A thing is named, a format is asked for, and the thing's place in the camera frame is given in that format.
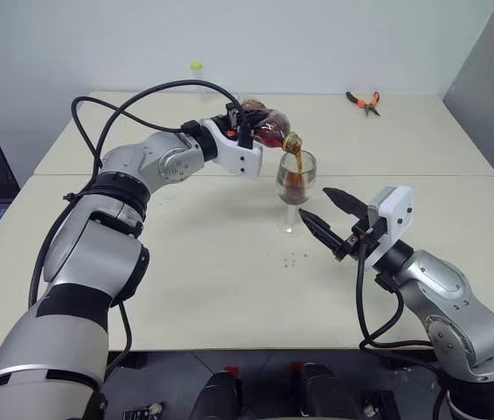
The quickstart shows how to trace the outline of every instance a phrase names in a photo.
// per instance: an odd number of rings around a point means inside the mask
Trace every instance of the white table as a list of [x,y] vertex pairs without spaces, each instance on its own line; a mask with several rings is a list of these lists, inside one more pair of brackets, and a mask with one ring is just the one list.
[[[93,92],[94,97],[120,105],[131,93]],[[154,94],[129,110],[166,127],[191,119],[225,113],[226,98],[210,95],[203,104],[198,94]],[[258,94],[270,108],[285,113],[304,148],[318,160],[320,175],[494,175],[493,169],[434,95],[384,95],[382,117],[365,113],[340,94]],[[99,138],[112,110],[94,103],[81,107],[80,118],[93,141]],[[153,132],[125,117],[113,125],[104,146],[139,143]],[[264,151],[262,176],[274,176],[281,150]],[[73,122],[35,170],[38,175],[89,174],[91,154]],[[228,175],[208,163],[198,174]]]
[[[65,205],[61,196],[86,181],[32,177],[0,222],[0,344],[25,310],[35,255]],[[456,264],[494,311],[494,178],[319,177],[305,207],[346,236],[354,218],[320,189],[340,187],[370,200],[386,185],[415,189],[416,222],[404,240]],[[279,234],[275,222],[284,211],[272,178],[197,176],[157,192],[141,237],[152,254],[150,267],[127,305],[133,348],[356,347],[361,333],[354,261],[336,262],[308,231],[293,238]],[[371,327],[395,307],[371,273],[365,307]],[[111,311],[109,330],[110,347],[122,348],[118,311]],[[387,334],[424,337],[410,311]]]

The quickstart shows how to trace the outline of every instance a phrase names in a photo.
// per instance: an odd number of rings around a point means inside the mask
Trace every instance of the white wall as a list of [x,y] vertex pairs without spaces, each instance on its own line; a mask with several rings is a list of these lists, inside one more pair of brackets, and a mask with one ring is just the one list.
[[75,95],[187,78],[194,59],[237,92],[442,95],[493,9],[494,0],[0,0],[0,142],[24,182]]

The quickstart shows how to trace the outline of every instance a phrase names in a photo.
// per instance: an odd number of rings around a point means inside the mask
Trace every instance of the silver robotic arm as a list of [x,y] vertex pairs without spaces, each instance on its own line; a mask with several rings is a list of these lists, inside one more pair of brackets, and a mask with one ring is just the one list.
[[[376,282],[401,294],[441,364],[438,380],[447,390],[453,418],[494,419],[494,313],[476,299],[457,267],[400,241],[414,219],[413,191],[386,188],[369,206],[347,192],[324,191],[358,222],[344,241],[318,216],[300,210],[311,233],[340,261],[347,255],[359,259],[365,252],[365,267],[379,272]],[[365,339],[362,347],[370,342]]]
[[43,297],[0,347],[0,419],[102,418],[108,309],[133,296],[150,255],[137,240],[150,195],[212,160],[255,179],[262,149],[241,147],[213,119],[113,149],[46,255]]

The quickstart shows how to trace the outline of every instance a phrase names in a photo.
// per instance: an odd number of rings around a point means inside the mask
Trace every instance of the bottle cap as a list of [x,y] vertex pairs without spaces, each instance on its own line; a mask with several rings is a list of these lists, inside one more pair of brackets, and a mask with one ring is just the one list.
[[195,59],[194,61],[191,61],[191,70],[198,72],[204,68],[204,64],[202,64],[202,61],[199,59]]
[[301,150],[303,146],[303,140],[299,137],[297,133],[291,131],[283,140],[282,148],[289,153],[296,154]]

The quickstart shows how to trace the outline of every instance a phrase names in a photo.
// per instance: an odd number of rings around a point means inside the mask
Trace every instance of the cable connector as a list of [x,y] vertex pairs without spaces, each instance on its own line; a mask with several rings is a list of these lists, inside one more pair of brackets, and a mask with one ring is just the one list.
[[74,192],[69,192],[66,194],[64,197],[62,197],[63,200],[66,200],[68,203],[71,203],[74,200],[79,200],[81,197],[81,194],[76,194]]
[[237,144],[239,145],[239,147],[242,147],[244,149],[252,149],[253,141],[254,138],[253,138],[253,133],[250,130],[250,124],[248,122],[243,121],[240,125]]
[[189,136],[196,137],[202,134],[202,127],[200,126],[200,123],[196,120],[190,120],[185,122],[180,126],[180,129],[183,131],[183,133]]
[[400,288],[398,282],[394,280],[393,275],[390,274],[388,271],[380,272],[375,277],[375,283],[382,287],[385,291],[388,291],[390,293],[394,293]]

